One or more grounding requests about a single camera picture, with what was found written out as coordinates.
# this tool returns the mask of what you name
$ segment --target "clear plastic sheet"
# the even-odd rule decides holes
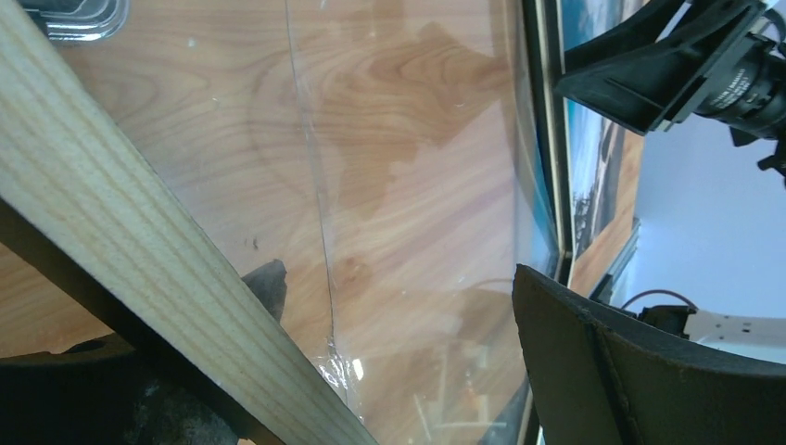
[[[380,443],[518,434],[514,265],[554,225],[513,0],[133,0],[64,48]]]
[[[516,3],[287,6],[349,407],[381,443],[515,438],[513,266],[554,253]]]

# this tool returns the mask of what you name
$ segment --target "dark object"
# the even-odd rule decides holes
[[[773,54],[786,54],[786,23],[759,0],[694,0],[679,19],[686,5],[652,0],[567,51],[555,91],[638,134],[695,113],[726,123],[735,146],[777,140],[776,154],[759,167],[786,176],[786,60]],[[768,23],[777,42],[760,33]]]
[[[786,366],[713,350],[526,267],[513,307],[549,445],[774,443]]]
[[[684,334],[688,317],[696,313],[696,309],[688,306],[654,306],[645,308],[639,315],[639,320],[656,327],[673,336],[688,338]]]
[[[614,276],[610,273],[601,278],[601,281],[592,289],[592,293],[589,294],[589,299],[598,303],[609,304],[612,300],[612,294],[614,293]]]
[[[286,269],[271,261],[243,277],[281,321]],[[117,334],[0,360],[2,443],[235,445],[238,436],[208,405],[161,374]]]

